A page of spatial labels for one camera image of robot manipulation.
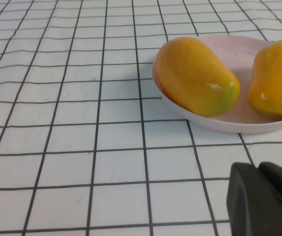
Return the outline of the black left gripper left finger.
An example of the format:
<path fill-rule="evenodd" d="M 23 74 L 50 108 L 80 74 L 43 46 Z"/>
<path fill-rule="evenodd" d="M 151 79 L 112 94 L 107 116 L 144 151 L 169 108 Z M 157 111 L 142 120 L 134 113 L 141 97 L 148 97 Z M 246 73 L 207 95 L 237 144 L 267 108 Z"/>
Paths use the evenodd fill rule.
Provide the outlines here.
<path fill-rule="evenodd" d="M 253 165 L 233 163 L 226 206 L 233 236 L 272 236 L 274 187 Z"/>

